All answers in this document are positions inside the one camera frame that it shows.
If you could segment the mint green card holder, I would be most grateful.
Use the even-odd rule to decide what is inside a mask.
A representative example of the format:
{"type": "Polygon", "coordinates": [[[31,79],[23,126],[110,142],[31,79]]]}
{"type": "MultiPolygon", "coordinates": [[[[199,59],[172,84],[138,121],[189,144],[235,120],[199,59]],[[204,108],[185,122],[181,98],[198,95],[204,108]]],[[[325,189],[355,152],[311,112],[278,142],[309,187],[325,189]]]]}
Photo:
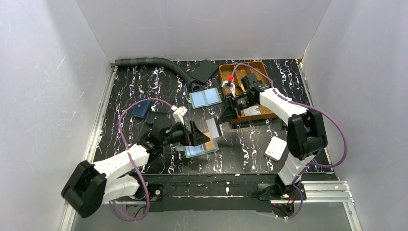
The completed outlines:
{"type": "Polygon", "coordinates": [[[176,148],[179,152],[184,152],[186,158],[193,158],[204,154],[210,154],[219,150],[217,141],[211,139],[209,142],[201,144],[199,146],[179,146],[176,148]]]}

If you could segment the white VIP credit card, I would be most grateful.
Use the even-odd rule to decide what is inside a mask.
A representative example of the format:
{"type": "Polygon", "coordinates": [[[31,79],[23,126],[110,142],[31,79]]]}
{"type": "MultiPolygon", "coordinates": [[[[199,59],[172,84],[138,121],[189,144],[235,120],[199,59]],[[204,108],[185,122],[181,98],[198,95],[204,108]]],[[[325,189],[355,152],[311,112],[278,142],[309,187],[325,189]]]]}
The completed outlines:
{"type": "Polygon", "coordinates": [[[249,108],[243,109],[244,116],[256,116],[261,115],[261,110],[259,106],[251,106],[249,108]]]}

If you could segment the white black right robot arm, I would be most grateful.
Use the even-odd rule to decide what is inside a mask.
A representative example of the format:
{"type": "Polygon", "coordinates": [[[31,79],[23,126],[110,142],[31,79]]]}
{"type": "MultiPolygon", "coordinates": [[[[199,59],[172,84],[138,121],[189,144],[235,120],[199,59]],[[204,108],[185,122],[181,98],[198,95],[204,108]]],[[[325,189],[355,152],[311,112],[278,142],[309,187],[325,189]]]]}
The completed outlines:
{"type": "Polygon", "coordinates": [[[271,84],[259,80],[255,74],[247,74],[241,82],[244,93],[239,97],[230,94],[225,98],[224,108],[216,119],[216,125],[239,119],[242,110],[255,104],[274,112],[287,126],[289,154],[275,178],[275,184],[269,189],[275,194],[289,193],[298,185],[307,165],[328,144],[322,114],[296,105],[271,84]]]}

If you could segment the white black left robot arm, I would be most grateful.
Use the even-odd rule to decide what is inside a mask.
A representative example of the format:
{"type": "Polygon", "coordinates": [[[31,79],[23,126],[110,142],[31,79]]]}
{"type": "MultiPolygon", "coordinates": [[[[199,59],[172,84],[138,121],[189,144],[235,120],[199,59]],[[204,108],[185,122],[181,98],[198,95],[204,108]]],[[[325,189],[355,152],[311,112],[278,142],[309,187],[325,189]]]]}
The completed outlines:
{"type": "Polygon", "coordinates": [[[193,121],[190,121],[190,128],[181,122],[173,125],[154,123],[128,150],[102,161],[80,162],[63,187],[61,197],[82,218],[87,218],[104,203],[135,196],[139,187],[145,186],[145,181],[130,175],[130,171],[158,158],[164,146],[175,143],[199,146],[209,141],[210,138],[193,121]]]}

